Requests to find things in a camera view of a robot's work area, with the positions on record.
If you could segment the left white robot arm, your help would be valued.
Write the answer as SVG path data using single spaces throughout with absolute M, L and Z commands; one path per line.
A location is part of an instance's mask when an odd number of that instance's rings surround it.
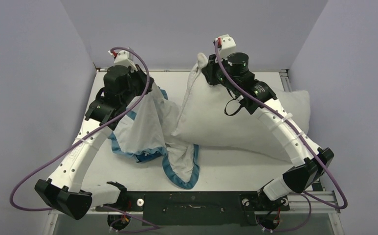
M 140 66 L 114 65 L 103 77 L 104 86 L 90 103 L 73 148 L 46 180 L 38 180 L 35 191 L 43 201 L 73 219 L 83 218 L 94 207 L 109 205 L 120 211 L 126 207 L 126 188 L 113 181 L 83 188 L 84 177 L 103 142 L 122 117 L 151 90 L 154 80 Z

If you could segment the white pillowcase with blue trim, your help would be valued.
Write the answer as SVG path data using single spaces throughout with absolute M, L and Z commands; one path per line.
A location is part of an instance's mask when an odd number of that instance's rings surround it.
M 113 153 L 146 163 L 162 158 L 167 178 L 182 189 L 192 189 L 198 181 L 199 146 L 179 140 L 177 127 L 180 107 L 170 101 L 165 90 L 152 90 L 119 121 L 108 137 Z

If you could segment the white pillow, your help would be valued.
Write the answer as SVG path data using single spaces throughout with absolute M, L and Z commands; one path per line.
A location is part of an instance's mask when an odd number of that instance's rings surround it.
M 172 135 L 201 146 L 249 150 L 289 163 L 290 158 L 279 141 L 246 109 L 231 117 L 224 114 L 232 113 L 239 105 L 231 100 L 224 86 L 207 83 L 201 72 L 207 62 L 205 54 L 197 54 Z

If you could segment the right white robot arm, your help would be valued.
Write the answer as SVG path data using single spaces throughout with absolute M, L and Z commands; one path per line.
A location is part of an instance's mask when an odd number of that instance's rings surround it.
M 258 195 L 259 206 L 265 210 L 277 204 L 277 199 L 290 193 L 303 193 L 327 173 L 334 153 L 313 142 L 282 106 L 276 92 L 265 82 L 255 79 L 248 68 L 249 56 L 235 52 L 221 59 L 218 54 L 208 57 L 201 71 L 211 85 L 223 85 L 241 108 L 268 128 L 286 151 L 293 167 L 264 185 Z

